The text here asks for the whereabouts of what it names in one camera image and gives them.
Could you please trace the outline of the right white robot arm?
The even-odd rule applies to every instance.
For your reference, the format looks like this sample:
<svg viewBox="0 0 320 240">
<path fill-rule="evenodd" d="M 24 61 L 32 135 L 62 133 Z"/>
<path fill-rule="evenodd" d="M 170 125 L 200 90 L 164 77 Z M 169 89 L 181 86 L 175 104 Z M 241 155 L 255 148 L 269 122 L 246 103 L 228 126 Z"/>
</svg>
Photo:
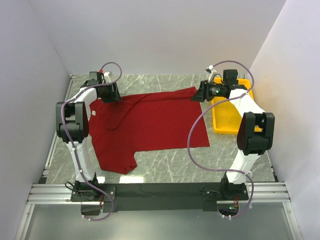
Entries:
<svg viewBox="0 0 320 240">
<path fill-rule="evenodd" d="M 241 117 L 235 159 L 231 168 L 224 171 L 219 190 L 209 192 L 223 200 L 233 200 L 246 193 L 245 182 L 252 166 L 272 147 L 275 116 L 256 104 L 249 94 L 250 89 L 239 82 L 236 69 L 224 70 L 219 83 L 214 81 L 218 73 L 213 66 L 209 66 L 206 71 L 209 78 L 201 81 L 198 91 L 191 98 L 192 101 L 203 103 L 222 97 L 220 103 L 230 102 Z"/>
</svg>

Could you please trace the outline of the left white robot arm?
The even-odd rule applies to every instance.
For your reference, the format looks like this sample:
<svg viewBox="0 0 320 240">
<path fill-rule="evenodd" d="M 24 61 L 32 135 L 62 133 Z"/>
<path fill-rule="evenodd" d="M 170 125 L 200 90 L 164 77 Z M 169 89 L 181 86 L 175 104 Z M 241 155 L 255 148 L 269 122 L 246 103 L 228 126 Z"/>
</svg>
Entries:
<svg viewBox="0 0 320 240">
<path fill-rule="evenodd" d="M 66 144 L 75 168 L 75 183 L 71 184 L 72 193 L 83 201 L 113 201 L 113 193 L 107 193 L 99 185 L 87 146 L 89 118 L 87 107 L 96 100 L 104 103 L 120 101 L 117 80 L 112 73 L 103 70 L 92 71 L 89 79 L 70 99 L 58 102 L 56 110 L 56 134 Z"/>
</svg>

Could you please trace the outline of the red t shirt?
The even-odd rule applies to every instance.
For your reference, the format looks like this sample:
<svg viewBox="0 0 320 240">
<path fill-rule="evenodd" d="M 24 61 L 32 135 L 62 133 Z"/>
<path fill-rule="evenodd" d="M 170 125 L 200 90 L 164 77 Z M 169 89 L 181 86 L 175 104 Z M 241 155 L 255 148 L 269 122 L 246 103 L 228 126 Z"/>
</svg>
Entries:
<svg viewBox="0 0 320 240">
<path fill-rule="evenodd" d="M 103 171 L 128 174 L 137 167 L 136 152 L 209 147 L 195 87 L 127 95 L 122 101 L 90 104 L 89 134 Z"/>
</svg>

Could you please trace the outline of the aluminium frame rail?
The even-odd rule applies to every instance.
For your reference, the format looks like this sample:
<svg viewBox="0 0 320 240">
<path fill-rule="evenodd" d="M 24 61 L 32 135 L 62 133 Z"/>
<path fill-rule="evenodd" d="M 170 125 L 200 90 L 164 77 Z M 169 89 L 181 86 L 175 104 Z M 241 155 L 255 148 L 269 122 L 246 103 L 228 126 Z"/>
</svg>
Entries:
<svg viewBox="0 0 320 240">
<path fill-rule="evenodd" d="M 26 203 L 28 205 L 73 204 L 71 190 L 63 184 L 33 184 Z M 283 182 L 256 182 L 252 203 L 288 203 L 291 201 Z"/>
</svg>

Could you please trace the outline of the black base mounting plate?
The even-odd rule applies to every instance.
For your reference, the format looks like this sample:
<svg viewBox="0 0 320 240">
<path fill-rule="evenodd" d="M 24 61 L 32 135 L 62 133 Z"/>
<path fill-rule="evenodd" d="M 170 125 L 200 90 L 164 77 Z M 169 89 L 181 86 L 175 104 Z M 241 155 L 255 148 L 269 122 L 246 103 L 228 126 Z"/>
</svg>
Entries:
<svg viewBox="0 0 320 240">
<path fill-rule="evenodd" d="M 203 210 L 216 212 L 219 201 L 246 201 L 245 184 L 221 182 L 189 183 L 102 183 L 99 188 L 109 196 L 86 185 L 77 184 L 71 202 L 97 203 L 108 211 Z"/>
</svg>

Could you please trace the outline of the yellow plastic tray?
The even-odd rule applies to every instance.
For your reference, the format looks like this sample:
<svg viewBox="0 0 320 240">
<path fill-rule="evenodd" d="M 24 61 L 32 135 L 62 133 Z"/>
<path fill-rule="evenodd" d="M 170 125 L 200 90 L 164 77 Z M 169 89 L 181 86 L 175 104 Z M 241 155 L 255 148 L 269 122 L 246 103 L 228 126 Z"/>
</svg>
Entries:
<svg viewBox="0 0 320 240">
<path fill-rule="evenodd" d="M 264 112 L 254 101 L 251 83 L 248 79 L 223 80 L 219 77 L 213 83 L 224 84 L 229 88 L 229 97 L 215 97 L 211 100 L 212 124 L 216 134 L 238 133 L 244 113 Z"/>
</svg>

